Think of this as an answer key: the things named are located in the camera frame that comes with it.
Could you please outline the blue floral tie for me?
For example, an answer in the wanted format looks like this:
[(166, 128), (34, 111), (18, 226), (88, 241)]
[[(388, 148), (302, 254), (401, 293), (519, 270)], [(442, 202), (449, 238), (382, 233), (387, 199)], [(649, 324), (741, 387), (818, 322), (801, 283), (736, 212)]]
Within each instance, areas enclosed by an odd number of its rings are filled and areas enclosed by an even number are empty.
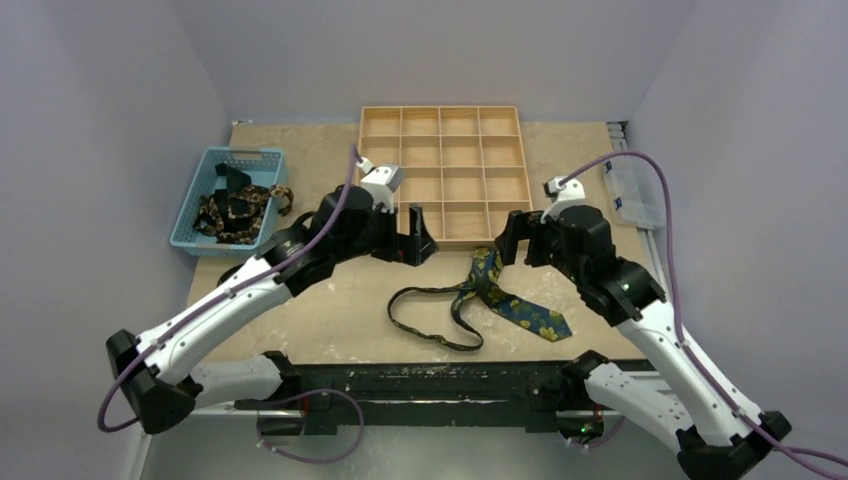
[[(562, 313), (504, 290), (499, 285), (503, 269), (504, 263), (497, 249), (478, 247), (473, 252), (469, 272), (462, 282), (446, 287), (404, 287), (395, 292), (388, 300), (386, 306), (388, 319), (398, 329), (419, 339), (436, 343), (456, 352), (475, 352), (484, 345), (484, 337), (463, 318), (462, 311), (467, 302), (478, 299), (497, 316), (549, 342), (562, 341), (573, 335), (573, 331)], [(450, 318), (456, 326), (475, 336), (477, 342), (474, 344), (453, 342), (441, 334), (428, 334), (400, 322), (395, 316), (393, 308), (402, 296), (412, 293), (425, 295), (452, 294), (454, 299), (449, 307)]]

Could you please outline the wooden compartment tray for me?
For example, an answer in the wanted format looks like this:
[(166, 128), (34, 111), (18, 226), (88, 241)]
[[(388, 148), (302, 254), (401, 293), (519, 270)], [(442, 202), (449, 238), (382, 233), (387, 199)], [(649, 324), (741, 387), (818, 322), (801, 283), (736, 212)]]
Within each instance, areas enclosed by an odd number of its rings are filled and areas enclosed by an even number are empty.
[(445, 250), (493, 242), (513, 210), (533, 207), (518, 110), (507, 105), (365, 106), (358, 147), (405, 178), (398, 224), (418, 204)]

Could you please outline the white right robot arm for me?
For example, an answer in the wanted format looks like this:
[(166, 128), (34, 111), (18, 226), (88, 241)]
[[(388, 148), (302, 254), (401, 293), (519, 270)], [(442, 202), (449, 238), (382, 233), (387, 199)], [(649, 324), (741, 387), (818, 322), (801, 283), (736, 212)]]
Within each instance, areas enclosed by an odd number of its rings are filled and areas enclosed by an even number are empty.
[(588, 205), (554, 216), (514, 210), (495, 244), (510, 265), (527, 241), (524, 260), (569, 279), (584, 304), (645, 356), (671, 393), (632, 379), (595, 351), (564, 369), (561, 392), (576, 407), (591, 401), (617, 411), (671, 450), (690, 479), (740, 479), (791, 431), (779, 411), (764, 411), (742, 394), (700, 346), (675, 325), (675, 308), (653, 275), (619, 256), (611, 226)]

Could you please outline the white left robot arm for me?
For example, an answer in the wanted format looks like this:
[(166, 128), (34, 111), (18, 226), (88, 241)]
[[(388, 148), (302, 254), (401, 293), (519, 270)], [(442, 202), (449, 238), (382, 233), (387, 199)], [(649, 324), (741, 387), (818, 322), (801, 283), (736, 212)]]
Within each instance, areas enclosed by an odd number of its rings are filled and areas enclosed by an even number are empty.
[(366, 189), (340, 185), (181, 313), (141, 334), (113, 333), (105, 348), (114, 383), (98, 411), (99, 429), (115, 430), (105, 414), (117, 392), (135, 415), (120, 429), (138, 423), (158, 434), (178, 425), (211, 391), (192, 376), (200, 361), (257, 317), (330, 278), (338, 264), (362, 256), (425, 263), (439, 246), (422, 207), (409, 206), (408, 233), (398, 231), (396, 217)]

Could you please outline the clear plastic box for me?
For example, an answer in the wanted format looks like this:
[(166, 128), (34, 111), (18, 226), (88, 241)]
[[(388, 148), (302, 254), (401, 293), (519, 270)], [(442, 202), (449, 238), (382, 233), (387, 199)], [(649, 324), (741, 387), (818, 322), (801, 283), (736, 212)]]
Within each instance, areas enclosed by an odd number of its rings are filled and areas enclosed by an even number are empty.
[(653, 167), (633, 155), (616, 156), (601, 165), (607, 197), (616, 221), (643, 230), (666, 226), (662, 194), (653, 191)]

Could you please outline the blue plastic basket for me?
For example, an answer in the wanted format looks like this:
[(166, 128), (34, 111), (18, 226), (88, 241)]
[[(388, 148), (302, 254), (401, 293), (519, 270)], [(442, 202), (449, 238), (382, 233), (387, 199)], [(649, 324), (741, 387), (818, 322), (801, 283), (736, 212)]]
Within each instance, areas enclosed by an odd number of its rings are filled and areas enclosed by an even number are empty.
[(293, 209), (287, 178), (280, 149), (207, 148), (170, 244), (196, 257), (252, 255)]

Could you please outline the leopard print tie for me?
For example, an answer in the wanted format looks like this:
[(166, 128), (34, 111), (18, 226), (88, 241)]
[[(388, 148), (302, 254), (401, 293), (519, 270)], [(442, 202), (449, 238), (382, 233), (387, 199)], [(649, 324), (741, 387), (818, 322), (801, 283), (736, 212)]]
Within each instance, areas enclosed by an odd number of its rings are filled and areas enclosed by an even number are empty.
[(280, 200), (277, 212), (286, 216), (293, 208), (294, 195), (281, 184), (270, 187), (249, 184), (232, 193), (218, 189), (212, 195), (200, 197), (193, 229), (214, 237), (219, 244), (252, 244), (259, 235), (270, 200)]

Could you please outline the black tie in basket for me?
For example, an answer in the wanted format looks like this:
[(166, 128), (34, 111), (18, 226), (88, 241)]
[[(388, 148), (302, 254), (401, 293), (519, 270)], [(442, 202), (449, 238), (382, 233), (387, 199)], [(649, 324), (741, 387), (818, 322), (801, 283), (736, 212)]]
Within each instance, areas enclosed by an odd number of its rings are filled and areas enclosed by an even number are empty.
[(217, 164), (215, 172), (225, 181), (224, 187), (216, 189), (212, 196), (220, 216), (225, 220), (248, 216), (250, 202), (245, 192), (252, 185), (250, 176), (224, 163)]

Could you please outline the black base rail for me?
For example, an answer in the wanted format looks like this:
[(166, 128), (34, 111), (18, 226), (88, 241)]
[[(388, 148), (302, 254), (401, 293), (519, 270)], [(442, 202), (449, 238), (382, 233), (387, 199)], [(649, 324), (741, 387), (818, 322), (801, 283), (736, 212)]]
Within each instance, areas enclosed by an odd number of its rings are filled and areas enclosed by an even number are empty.
[(340, 426), (504, 427), (595, 440), (615, 424), (567, 361), (288, 365), (267, 400), (239, 399), (268, 436)]

